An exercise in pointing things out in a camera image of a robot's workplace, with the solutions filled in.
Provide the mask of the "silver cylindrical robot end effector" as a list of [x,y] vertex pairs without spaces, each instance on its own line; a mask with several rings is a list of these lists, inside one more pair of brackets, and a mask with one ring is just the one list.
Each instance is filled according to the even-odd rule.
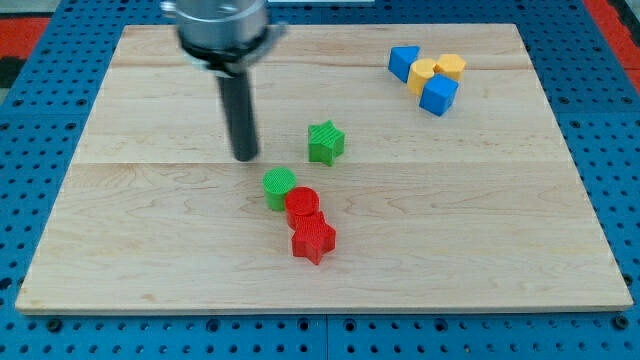
[[272,24],[265,0],[167,0],[179,44],[194,64],[218,76],[238,76],[261,61],[286,34]]

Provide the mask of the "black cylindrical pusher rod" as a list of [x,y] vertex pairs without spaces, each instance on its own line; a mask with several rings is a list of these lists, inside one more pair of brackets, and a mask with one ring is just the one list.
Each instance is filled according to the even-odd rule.
[[218,77],[217,84],[233,156],[241,162],[251,161],[259,146],[248,74]]

